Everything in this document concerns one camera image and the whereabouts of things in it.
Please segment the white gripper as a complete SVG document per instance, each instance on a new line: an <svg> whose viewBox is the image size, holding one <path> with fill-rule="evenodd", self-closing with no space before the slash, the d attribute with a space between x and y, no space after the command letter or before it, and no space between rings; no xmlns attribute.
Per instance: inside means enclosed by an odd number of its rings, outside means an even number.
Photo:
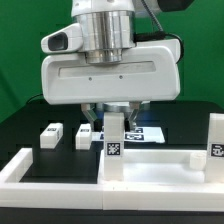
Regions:
<svg viewBox="0 0 224 224"><path fill-rule="evenodd" d="M176 39L139 43L113 64L90 65L81 53L48 56L41 68L43 95L50 104L82 104L94 132L102 130L102 120L90 103L129 102L124 124L130 132L140 102L173 100L180 93L179 58Z"/></svg>

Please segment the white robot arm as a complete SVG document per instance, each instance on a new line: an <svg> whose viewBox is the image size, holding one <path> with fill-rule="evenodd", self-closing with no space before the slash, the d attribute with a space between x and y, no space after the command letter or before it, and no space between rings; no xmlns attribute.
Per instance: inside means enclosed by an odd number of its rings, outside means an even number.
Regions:
<svg viewBox="0 0 224 224"><path fill-rule="evenodd" d="M136 34L133 20L144 9L153 22L160 12L182 11L194 0L73 0L73 23L41 41L43 96L50 104L79 104L93 129L104 122L95 103L118 112L126 102L125 127L133 129L145 102L173 100L180 93L179 37L159 28Z"/></svg>

